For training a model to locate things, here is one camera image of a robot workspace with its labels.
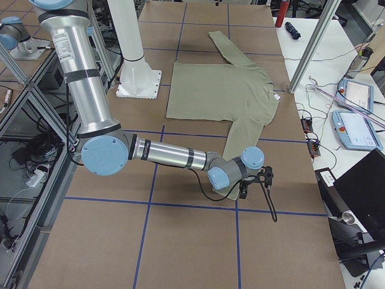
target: computer monitor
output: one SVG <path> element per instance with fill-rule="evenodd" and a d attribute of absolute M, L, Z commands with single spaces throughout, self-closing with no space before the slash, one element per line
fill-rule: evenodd
<path fill-rule="evenodd" d="M 374 240 L 385 240 L 385 155 L 374 149 L 334 182 Z"/>

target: white desk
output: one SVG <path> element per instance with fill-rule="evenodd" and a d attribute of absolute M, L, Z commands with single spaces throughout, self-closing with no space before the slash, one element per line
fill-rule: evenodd
<path fill-rule="evenodd" d="M 290 34 L 285 30 L 283 25 L 281 28 L 277 29 L 277 34 L 280 42 L 280 46 L 285 58 L 298 59 L 301 58 L 306 45 L 310 39 L 310 36 L 313 33 L 313 30 L 316 26 L 317 20 L 315 19 L 292 19 L 287 18 L 283 23 L 289 21 L 301 34 L 299 40 L 293 40 Z M 356 56 L 356 52 L 353 51 L 354 46 L 351 44 L 349 38 L 345 34 L 345 31 L 340 26 L 337 20 L 331 21 L 327 32 L 323 36 L 320 45 L 318 46 L 316 53 L 313 56 L 314 60 L 323 60 L 331 59 L 338 55 L 345 54 L 344 56 L 338 57 L 334 60 L 327 61 L 312 61 L 309 67 L 304 74 L 303 79 L 301 80 L 300 86 L 295 92 L 295 100 L 297 103 L 304 105 L 304 109 L 309 111 L 313 117 L 320 116 L 325 117 L 319 111 L 316 111 L 309 107 L 308 98 L 306 96 L 305 85 L 311 84 L 309 76 L 316 79 L 319 85 L 325 85 L 329 83 L 337 83 L 342 76 L 347 71 L 351 61 Z M 299 60 L 285 60 L 285 65 L 288 70 L 289 78 L 291 79 L 297 66 Z M 370 74 L 358 74 L 355 78 L 358 81 L 362 81 L 374 86 L 374 99 L 375 101 L 385 102 L 383 95 L 375 84 L 374 80 Z M 324 87 L 324 90 L 334 95 L 337 85 L 328 85 Z M 328 111 L 328 105 L 332 103 L 332 99 L 326 95 L 323 95 L 319 92 L 314 92 L 309 90 L 309 101 L 310 105 L 319 110 Z M 297 105 L 298 109 L 302 109 L 302 105 Z M 341 107 L 338 107 L 336 104 L 333 104 L 330 111 L 333 110 L 342 110 Z M 374 105 L 374 113 L 385 118 L 385 106 Z M 313 129 L 314 132 L 321 137 L 322 126 L 324 120 L 314 119 L 313 120 Z M 383 145 L 385 145 L 385 132 L 379 134 L 380 140 Z M 331 113 L 329 113 L 325 126 L 324 132 L 321 139 L 321 144 L 329 148 L 337 157 L 336 167 L 333 169 L 333 174 L 335 177 L 340 177 L 348 169 L 350 169 L 355 163 L 361 160 L 368 152 L 361 151 L 349 151 L 342 147 L 341 143 L 334 133 L 331 122 Z M 313 167 L 314 169 L 321 169 L 324 167 L 332 167 L 334 164 L 334 157 L 324 148 L 320 148 L 321 156 L 315 158 Z M 344 276 L 346 288 L 351 289 L 356 282 L 359 281 L 359 278 L 353 278 L 347 271 L 347 269 L 341 265 L 341 270 Z M 373 270 L 365 283 L 364 289 L 383 289 L 385 287 L 385 269 L 382 270 Z"/>

